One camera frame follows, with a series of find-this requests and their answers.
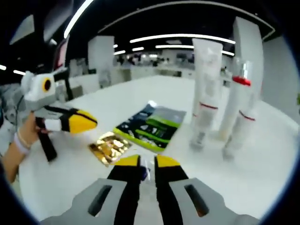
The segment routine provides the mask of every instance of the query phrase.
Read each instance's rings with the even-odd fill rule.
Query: black and green package
[[[162,152],[181,125],[185,111],[156,106],[150,101],[113,131],[149,150]]]

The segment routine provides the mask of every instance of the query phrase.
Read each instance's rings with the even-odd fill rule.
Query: white table
[[[141,110],[149,100],[176,110],[186,110],[184,123],[164,151],[178,160],[190,178],[197,177],[219,192],[228,208],[261,218],[275,202],[288,180],[298,154],[298,124],[272,106],[260,102],[252,136],[234,162],[221,157],[223,143],[214,142],[203,152],[190,149],[190,121],[194,81],[152,76],[99,90],[71,104],[90,112],[98,127],[84,134],[52,135],[58,158],[48,163],[39,142],[20,166],[25,205],[42,220],[71,207],[74,196],[112,169],[88,150],[87,144]],[[133,145],[125,154],[153,153]]]

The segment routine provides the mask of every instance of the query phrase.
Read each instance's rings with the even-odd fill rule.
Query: gold foil package
[[[95,143],[90,144],[89,149],[99,161],[109,166],[109,164],[123,155],[131,145],[131,143],[117,136],[115,133],[107,132],[100,136]]]

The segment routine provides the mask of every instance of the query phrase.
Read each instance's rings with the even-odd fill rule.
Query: ceiling
[[[43,64],[44,69],[52,66],[55,47],[43,42],[43,24],[47,14],[55,6],[57,0],[10,0],[0,9],[1,25],[0,49],[4,54],[0,55],[0,64],[8,68],[25,71],[29,69],[38,71],[38,65]],[[84,0],[74,0],[73,12],[81,6]],[[70,32],[67,60],[72,58],[87,57],[87,43],[96,35],[115,36],[115,43],[119,45],[116,51],[126,50],[128,53],[134,47],[144,47],[145,51],[152,51],[155,45],[165,45],[168,39],[156,39],[130,44],[129,40],[145,36],[160,34],[204,34],[221,38],[232,39],[233,22],[236,16],[246,18],[259,25],[261,35],[264,37],[271,32],[271,28],[262,22],[237,10],[226,7],[196,4],[186,1],[185,4],[156,6],[153,9],[141,11],[143,8],[155,6],[170,1],[163,0],[94,0],[79,18]],[[268,39],[281,34],[281,28],[272,15],[261,4],[261,1],[251,1],[251,4],[238,0],[220,0],[218,3],[235,6],[251,14],[257,15],[276,29],[276,32]],[[136,14],[108,26],[122,16],[132,12]],[[20,22],[33,14],[35,18],[36,32],[9,45],[9,40],[14,34]],[[58,43],[63,39],[63,32],[71,17],[65,21],[56,31],[53,39]],[[183,45],[192,45],[190,38],[180,39]],[[234,45],[224,44],[224,50],[234,52]]]

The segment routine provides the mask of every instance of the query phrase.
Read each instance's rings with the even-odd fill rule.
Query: red stripe
[[[207,108],[210,108],[210,109],[218,109],[218,107],[214,107],[214,106],[211,106],[211,105],[206,105],[206,104],[203,104],[201,102],[200,102],[200,105],[204,106],[204,107],[207,107]]]
[[[253,119],[253,118],[251,118],[251,117],[248,117],[248,116],[245,116],[241,111],[240,111],[240,114],[241,114],[244,118],[246,118],[246,119],[248,119],[248,120],[255,121],[255,119]]]

